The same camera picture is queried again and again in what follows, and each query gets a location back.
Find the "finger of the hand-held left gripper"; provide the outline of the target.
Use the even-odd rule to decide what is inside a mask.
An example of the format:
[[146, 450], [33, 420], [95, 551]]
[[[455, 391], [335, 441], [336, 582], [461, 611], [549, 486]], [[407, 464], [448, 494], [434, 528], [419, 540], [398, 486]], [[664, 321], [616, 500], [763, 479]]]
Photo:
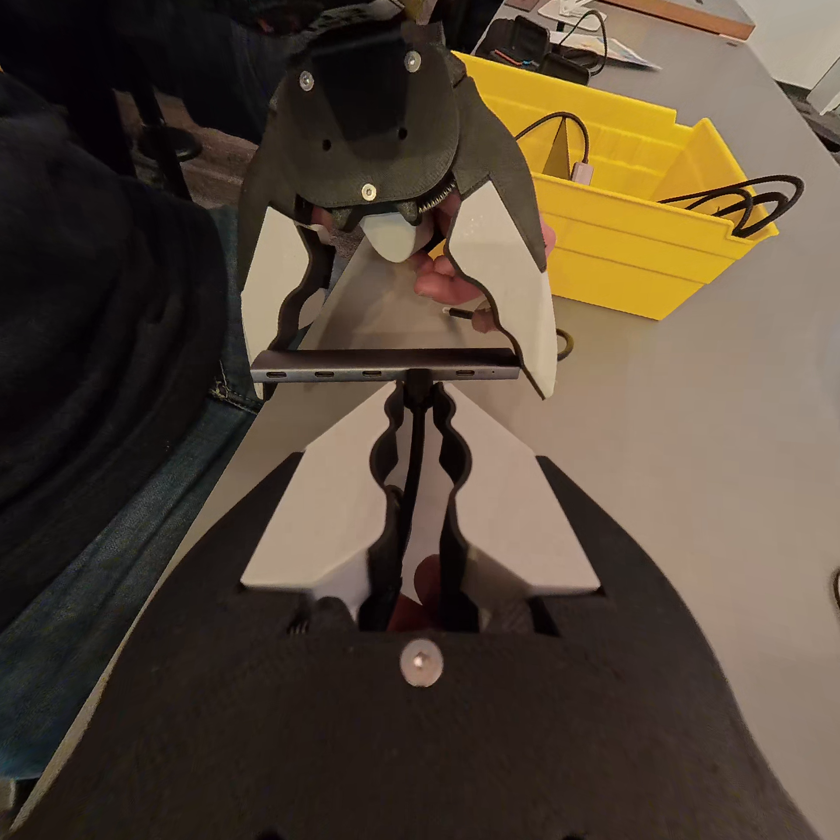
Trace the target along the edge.
[[534, 389], [551, 398], [558, 347], [549, 277], [492, 181], [461, 200], [444, 251], [457, 273], [485, 294]]
[[332, 247], [320, 227], [301, 225], [268, 206], [241, 293], [248, 360], [288, 350], [314, 319], [332, 275]]

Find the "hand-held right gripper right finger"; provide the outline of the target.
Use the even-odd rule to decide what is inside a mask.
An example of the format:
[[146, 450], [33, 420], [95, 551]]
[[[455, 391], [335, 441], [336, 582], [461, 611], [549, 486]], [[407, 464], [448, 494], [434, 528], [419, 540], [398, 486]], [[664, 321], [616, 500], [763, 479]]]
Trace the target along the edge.
[[436, 386], [438, 462], [452, 482], [439, 542], [447, 604], [493, 613], [601, 583], [538, 457], [451, 384]]

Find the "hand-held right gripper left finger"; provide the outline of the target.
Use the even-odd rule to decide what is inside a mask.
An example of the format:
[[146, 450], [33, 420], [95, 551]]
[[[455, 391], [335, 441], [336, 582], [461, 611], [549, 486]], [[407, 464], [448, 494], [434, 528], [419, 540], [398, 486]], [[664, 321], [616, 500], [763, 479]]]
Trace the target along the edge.
[[305, 448], [244, 572], [249, 590], [341, 600], [353, 620], [371, 596], [370, 553], [386, 534], [389, 498], [376, 445], [396, 456], [403, 387], [386, 384]]

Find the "grey usb hub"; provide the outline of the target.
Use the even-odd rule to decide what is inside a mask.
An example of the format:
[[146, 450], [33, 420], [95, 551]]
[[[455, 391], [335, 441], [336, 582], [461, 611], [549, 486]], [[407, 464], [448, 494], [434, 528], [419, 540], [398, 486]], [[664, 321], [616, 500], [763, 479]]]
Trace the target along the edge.
[[434, 382], [516, 380], [511, 350], [354, 349], [266, 350], [250, 365], [256, 383], [404, 382], [410, 371], [428, 371]]

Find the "yellow plastic bin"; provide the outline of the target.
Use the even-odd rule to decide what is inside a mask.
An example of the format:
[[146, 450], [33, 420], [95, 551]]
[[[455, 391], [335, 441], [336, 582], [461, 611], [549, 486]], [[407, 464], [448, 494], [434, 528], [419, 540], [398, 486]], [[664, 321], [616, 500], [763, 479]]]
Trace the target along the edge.
[[479, 94], [512, 134], [552, 112], [579, 118], [590, 138], [591, 183], [564, 179], [581, 161], [576, 125], [553, 119], [519, 142], [539, 210], [556, 234], [549, 258], [555, 297], [662, 320], [756, 245], [775, 223], [733, 236], [739, 214], [717, 216], [740, 196], [690, 211], [677, 196], [742, 182], [745, 174], [708, 119], [677, 123], [676, 111], [645, 101], [459, 55]]

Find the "black charger with display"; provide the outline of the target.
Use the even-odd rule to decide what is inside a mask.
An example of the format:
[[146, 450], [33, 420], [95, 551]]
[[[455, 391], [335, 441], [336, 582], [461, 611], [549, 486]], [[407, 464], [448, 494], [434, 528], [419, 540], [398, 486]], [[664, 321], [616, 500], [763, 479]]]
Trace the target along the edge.
[[539, 71], [544, 58], [551, 51], [550, 32], [523, 15], [506, 20], [509, 24], [504, 46], [500, 51], [517, 67]]

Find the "black chair base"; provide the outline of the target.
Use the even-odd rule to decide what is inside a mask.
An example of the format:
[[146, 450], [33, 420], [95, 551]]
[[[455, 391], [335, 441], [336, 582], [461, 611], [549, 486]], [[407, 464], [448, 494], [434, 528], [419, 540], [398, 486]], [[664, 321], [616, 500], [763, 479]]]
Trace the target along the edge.
[[198, 158], [203, 152], [203, 145], [189, 131], [172, 127], [166, 122], [154, 88], [146, 79], [133, 80], [129, 92], [141, 120], [139, 151], [157, 164], [164, 186], [170, 193], [191, 202], [193, 197], [182, 164]]

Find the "person's jeans leg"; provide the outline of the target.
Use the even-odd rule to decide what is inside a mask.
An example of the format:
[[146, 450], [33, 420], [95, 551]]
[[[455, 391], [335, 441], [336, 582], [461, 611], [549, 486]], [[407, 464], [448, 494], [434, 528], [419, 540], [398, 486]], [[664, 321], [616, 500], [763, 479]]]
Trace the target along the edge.
[[254, 422], [237, 283], [237, 214], [209, 210], [227, 267], [227, 329], [194, 425], [108, 526], [1, 634], [1, 771], [39, 777]]

